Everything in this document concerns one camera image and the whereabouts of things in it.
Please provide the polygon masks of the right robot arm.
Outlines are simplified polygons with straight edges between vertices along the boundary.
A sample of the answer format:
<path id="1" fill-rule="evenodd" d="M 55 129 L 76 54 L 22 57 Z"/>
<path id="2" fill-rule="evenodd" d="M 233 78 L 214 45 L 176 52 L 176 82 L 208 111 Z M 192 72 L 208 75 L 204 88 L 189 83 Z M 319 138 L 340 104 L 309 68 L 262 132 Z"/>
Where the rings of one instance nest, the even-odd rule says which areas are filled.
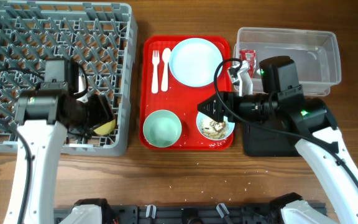
<path id="1" fill-rule="evenodd" d="M 358 168 L 337 121 L 319 98 L 305 98 L 289 56 L 259 63 L 264 92 L 242 95 L 216 90 L 198 111 L 222 122 L 246 123 L 286 135 L 317 176 L 341 223 L 358 223 Z"/>

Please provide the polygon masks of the yellow plastic cup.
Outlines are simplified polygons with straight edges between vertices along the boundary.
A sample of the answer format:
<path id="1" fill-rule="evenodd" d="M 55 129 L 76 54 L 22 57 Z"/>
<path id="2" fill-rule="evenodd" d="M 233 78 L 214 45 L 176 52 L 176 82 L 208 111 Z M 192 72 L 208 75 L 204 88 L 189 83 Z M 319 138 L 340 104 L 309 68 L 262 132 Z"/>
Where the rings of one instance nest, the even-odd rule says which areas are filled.
<path id="1" fill-rule="evenodd" d="M 94 133 L 99 136 L 107 135 L 107 134 L 111 133 L 115 127 L 116 127 L 116 120 L 114 119 L 114 120 L 107 122 L 104 125 L 96 128 L 94 130 Z"/>

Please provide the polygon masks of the white plastic fork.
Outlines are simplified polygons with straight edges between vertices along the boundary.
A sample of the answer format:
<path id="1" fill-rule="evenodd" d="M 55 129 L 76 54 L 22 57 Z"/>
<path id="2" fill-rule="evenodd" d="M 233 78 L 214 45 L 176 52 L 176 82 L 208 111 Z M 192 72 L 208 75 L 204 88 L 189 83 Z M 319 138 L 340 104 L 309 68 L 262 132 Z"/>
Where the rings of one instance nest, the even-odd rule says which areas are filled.
<path id="1" fill-rule="evenodd" d="M 152 73 L 152 86 L 151 91 L 153 94 L 158 93 L 158 65 L 160 63 L 160 54 L 158 50 L 154 50 L 152 53 L 152 65 L 153 65 L 153 73 Z"/>

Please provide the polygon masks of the red ketchup sachet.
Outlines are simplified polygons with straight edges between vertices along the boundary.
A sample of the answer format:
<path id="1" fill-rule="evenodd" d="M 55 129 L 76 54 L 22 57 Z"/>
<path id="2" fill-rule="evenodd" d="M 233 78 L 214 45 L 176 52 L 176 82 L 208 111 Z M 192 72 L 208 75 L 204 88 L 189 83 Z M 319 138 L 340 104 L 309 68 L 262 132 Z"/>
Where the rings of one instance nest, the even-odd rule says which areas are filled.
<path id="1" fill-rule="evenodd" d="M 251 49 L 242 49 L 239 53 L 241 60 L 246 60 L 248 62 L 248 74 L 251 78 L 253 78 L 256 71 L 256 51 Z"/>

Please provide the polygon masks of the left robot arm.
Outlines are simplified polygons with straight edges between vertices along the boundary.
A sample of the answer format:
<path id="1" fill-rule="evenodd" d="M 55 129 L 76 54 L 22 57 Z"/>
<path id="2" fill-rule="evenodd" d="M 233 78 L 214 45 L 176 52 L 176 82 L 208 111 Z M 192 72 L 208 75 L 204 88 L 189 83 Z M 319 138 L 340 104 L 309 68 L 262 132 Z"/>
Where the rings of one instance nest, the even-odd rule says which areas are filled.
<path id="1" fill-rule="evenodd" d="M 107 99 L 86 96 L 84 68 L 74 60 L 49 59 L 40 87 L 22 92 L 14 130 L 18 149 L 5 223 L 53 223 L 57 168 L 67 136 L 105 135 L 116 126 Z"/>

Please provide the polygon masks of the blue bowl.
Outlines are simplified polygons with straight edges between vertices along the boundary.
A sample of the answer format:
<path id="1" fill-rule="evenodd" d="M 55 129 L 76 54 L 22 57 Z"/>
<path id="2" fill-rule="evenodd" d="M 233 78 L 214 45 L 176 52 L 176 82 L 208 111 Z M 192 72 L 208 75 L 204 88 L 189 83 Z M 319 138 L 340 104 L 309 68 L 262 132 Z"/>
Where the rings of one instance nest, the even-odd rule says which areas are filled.
<path id="1" fill-rule="evenodd" d="M 232 134 L 235 123 L 229 122 L 227 116 L 224 116 L 223 122 L 217 122 L 199 112 L 196 116 L 196 126 L 198 131 L 207 139 L 220 141 Z"/>

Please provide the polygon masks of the white plastic spoon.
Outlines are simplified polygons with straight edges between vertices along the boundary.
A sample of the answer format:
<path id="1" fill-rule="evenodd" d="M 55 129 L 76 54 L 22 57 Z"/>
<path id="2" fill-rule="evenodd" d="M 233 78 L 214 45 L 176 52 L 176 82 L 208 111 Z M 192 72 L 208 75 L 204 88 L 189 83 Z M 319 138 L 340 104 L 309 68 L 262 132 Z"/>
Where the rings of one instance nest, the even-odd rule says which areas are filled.
<path id="1" fill-rule="evenodd" d="M 165 48 L 162 53 L 162 60 L 164 62 L 163 66 L 163 75 L 162 75 L 162 83 L 161 83 L 161 90 L 167 91 L 168 90 L 168 66 L 171 56 L 171 50 L 169 48 Z"/>

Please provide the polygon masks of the food scraps and rice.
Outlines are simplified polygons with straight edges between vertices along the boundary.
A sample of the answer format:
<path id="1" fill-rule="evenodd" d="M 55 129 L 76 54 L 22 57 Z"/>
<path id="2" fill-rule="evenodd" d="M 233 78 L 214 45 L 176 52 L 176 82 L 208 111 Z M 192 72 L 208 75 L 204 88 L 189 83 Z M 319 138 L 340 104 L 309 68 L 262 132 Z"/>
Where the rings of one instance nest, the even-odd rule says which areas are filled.
<path id="1" fill-rule="evenodd" d="M 202 122 L 200 122 L 201 133 L 210 139 L 223 138 L 227 132 L 226 126 L 227 123 L 225 121 L 219 123 L 214 120 L 211 121 L 202 120 Z"/>

